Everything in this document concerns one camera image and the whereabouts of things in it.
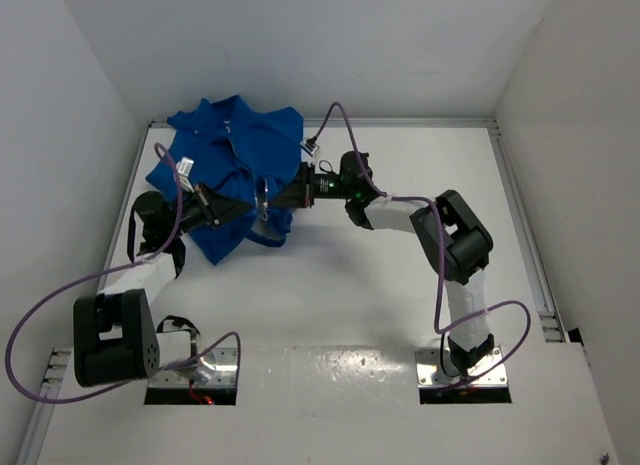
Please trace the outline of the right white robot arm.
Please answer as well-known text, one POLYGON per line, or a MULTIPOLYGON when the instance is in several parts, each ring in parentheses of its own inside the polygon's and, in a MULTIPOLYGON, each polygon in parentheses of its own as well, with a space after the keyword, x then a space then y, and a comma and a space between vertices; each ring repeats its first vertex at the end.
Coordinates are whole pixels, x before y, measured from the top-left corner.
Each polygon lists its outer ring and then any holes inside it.
POLYGON ((392 230, 413 234, 425 256, 443 281, 451 325, 436 324, 438 333, 449 336, 450 360, 467 376, 494 346, 494 337, 483 317, 484 270, 493 240, 461 195, 448 190, 433 201, 393 198, 373 184, 369 155, 347 152, 337 172, 317 172, 303 163, 293 182, 264 206, 275 209, 310 208, 317 199, 343 200, 351 222, 366 230, 392 230))

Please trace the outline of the metal zipper pull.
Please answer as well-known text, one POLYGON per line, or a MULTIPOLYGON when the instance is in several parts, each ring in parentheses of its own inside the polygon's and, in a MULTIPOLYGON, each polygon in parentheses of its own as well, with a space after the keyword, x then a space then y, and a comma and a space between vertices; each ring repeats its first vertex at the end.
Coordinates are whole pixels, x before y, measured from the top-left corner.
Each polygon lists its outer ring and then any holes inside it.
POLYGON ((266 178, 262 179, 261 191, 258 193, 258 206, 260 219, 267 222, 269 218, 269 183, 266 178))

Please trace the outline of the blue zip-up jacket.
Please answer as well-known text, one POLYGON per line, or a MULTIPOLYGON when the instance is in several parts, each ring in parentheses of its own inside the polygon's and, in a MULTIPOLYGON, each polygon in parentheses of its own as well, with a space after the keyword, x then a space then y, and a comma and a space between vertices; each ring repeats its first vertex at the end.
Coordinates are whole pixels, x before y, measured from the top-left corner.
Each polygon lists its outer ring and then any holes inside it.
POLYGON ((216 265, 243 240, 281 247, 291 231, 292 211, 270 208, 261 218, 258 198, 272 200, 294 180, 301 164, 303 117, 292 107, 261 113, 238 95, 218 102, 206 99, 192 111, 168 118, 176 130, 169 147, 178 161, 194 161, 189 180, 247 202, 243 217, 213 229, 201 226, 190 233, 204 257, 216 265))

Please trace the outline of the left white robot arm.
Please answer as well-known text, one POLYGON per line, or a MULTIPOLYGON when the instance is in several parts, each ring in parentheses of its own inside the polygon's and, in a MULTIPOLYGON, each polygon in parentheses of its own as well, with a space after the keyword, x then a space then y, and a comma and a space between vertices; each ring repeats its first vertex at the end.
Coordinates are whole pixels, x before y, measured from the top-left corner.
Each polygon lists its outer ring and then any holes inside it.
POLYGON ((252 205, 224 197, 204 184, 167 201, 156 191, 139 195, 131 208, 127 253, 131 266, 97 295, 73 307, 74 372, 88 388, 150 378, 164 364, 150 306, 182 272, 181 236, 201 226, 218 228, 242 218, 252 205))

